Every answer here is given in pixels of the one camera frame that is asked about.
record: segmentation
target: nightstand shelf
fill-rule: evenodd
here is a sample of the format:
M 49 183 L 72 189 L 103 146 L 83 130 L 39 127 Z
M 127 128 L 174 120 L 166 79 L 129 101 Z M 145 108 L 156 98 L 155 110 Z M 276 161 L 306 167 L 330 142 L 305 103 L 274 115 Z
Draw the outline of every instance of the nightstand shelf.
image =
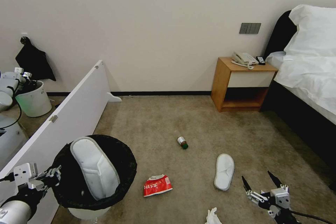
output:
M 277 69 L 256 65 L 253 70 L 231 63 L 231 58 L 218 58 L 211 98 L 219 112 L 258 111 Z

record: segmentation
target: white panel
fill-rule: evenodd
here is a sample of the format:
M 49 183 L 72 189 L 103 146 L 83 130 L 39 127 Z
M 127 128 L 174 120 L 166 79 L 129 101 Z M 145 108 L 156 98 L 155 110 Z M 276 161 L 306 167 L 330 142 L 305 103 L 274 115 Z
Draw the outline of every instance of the white panel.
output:
M 232 72 L 229 88 L 268 87 L 274 72 Z
M 109 91 L 105 68 L 100 60 L 52 113 L 51 116 L 57 115 L 58 119 L 51 122 L 50 116 L 4 167 L 0 177 L 11 172 L 14 166 L 26 162 L 36 162 L 39 172 L 42 172 L 52 164 L 66 143 L 92 134 L 106 103 L 111 99 L 107 95 Z M 0 200 L 12 196 L 14 186 L 15 183 L 1 182 Z M 58 203 L 49 189 L 29 224 L 51 223 L 57 207 Z

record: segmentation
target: baseboard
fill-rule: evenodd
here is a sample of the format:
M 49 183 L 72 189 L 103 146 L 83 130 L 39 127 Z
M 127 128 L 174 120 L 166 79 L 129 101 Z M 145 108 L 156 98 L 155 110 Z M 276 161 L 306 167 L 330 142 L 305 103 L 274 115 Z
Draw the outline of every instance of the baseboard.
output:
M 70 92 L 47 92 L 48 96 L 68 96 Z M 140 91 L 140 92 L 111 92 L 114 96 L 179 96 L 179 95 L 194 95 L 194 96 L 209 96 L 211 91 Z
M 68 96 L 70 92 L 47 92 L 48 96 Z

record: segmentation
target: black headboard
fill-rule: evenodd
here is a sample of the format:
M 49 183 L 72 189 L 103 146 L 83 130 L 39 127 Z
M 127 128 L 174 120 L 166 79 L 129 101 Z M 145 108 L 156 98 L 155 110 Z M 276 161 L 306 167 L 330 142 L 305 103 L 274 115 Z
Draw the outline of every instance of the black headboard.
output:
M 263 56 L 264 59 L 266 59 L 270 53 L 283 51 L 290 39 L 296 33 L 296 25 L 293 24 L 288 17 L 290 12 L 291 11 L 286 11 L 276 22 Z

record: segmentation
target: hinge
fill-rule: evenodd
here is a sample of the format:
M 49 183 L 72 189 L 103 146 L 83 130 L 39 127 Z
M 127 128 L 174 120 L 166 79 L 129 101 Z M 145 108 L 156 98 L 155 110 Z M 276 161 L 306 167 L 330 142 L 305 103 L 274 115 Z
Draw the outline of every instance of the hinge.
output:
M 58 116 L 57 115 L 53 115 L 49 121 L 52 121 L 53 123 L 57 120 Z

